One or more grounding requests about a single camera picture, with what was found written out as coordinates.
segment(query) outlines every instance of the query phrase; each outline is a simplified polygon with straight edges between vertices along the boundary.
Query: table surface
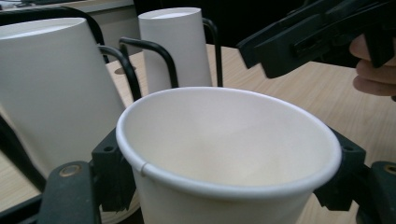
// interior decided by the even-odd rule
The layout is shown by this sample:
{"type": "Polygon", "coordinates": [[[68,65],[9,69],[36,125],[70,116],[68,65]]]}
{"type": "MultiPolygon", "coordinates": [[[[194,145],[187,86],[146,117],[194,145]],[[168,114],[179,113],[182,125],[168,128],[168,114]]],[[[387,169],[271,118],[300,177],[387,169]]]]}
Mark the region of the table surface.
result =
{"type": "MultiPolygon", "coordinates": [[[[214,47],[207,46],[210,68],[216,85],[214,47]]],[[[141,91],[147,95],[142,53],[131,56],[136,67],[141,91]]],[[[289,74],[274,79],[265,76],[260,65],[246,69],[237,49],[222,48],[224,87],[255,91],[274,96],[310,112],[367,152],[366,164],[374,161],[396,162],[396,103],[389,97],[379,97],[356,91],[353,68],[324,63],[307,63],[289,74]]],[[[117,75],[120,65],[107,68],[118,87],[125,105],[132,103],[130,90],[123,75],[117,75]]],[[[0,211],[37,195],[37,191],[0,156],[0,211]]],[[[321,207],[314,195],[309,199],[299,224],[356,223],[358,206],[353,203],[348,212],[329,211],[321,207]]]]}

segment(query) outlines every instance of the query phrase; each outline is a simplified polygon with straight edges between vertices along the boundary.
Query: white paper cup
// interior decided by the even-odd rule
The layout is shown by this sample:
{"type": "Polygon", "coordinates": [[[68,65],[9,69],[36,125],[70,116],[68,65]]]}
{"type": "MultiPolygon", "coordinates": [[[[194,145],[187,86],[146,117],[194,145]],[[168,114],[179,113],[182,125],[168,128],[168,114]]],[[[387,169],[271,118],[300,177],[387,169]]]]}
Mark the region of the white paper cup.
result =
{"type": "MultiPolygon", "coordinates": [[[[161,45],[172,56],[179,87],[212,86],[200,8],[160,9],[140,14],[138,19],[141,38],[161,45]]],[[[151,50],[143,54],[148,92],[170,89],[164,59],[151,50]]]]}
{"type": "MultiPolygon", "coordinates": [[[[82,18],[0,27],[0,114],[47,177],[70,161],[90,161],[125,109],[82,18]]],[[[117,223],[135,211],[102,213],[117,223]]]]}
{"type": "Polygon", "coordinates": [[[159,91],[117,126],[147,224],[294,223],[341,160],[339,142],[301,108],[251,91],[159,91]]]}

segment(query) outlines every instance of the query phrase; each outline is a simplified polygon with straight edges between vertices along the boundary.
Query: human hand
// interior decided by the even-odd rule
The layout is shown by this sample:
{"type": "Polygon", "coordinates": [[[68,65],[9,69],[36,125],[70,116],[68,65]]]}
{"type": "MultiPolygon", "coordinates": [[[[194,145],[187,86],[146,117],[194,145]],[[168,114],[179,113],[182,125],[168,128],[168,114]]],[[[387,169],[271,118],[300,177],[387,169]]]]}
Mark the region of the human hand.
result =
{"type": "MultiPolygon", "coordinates": [[[[396,52],[396,38],[393,38],[393,48],[396,52]]],[[[364,35],[356,37],[349,46],[349,51],[355,57],[361,58],[356,65],[357,76],[353,80],[356,90],[380,96],[396,95],[396,56],[379,68],[374,68],[370,62],[364,35]]]]}

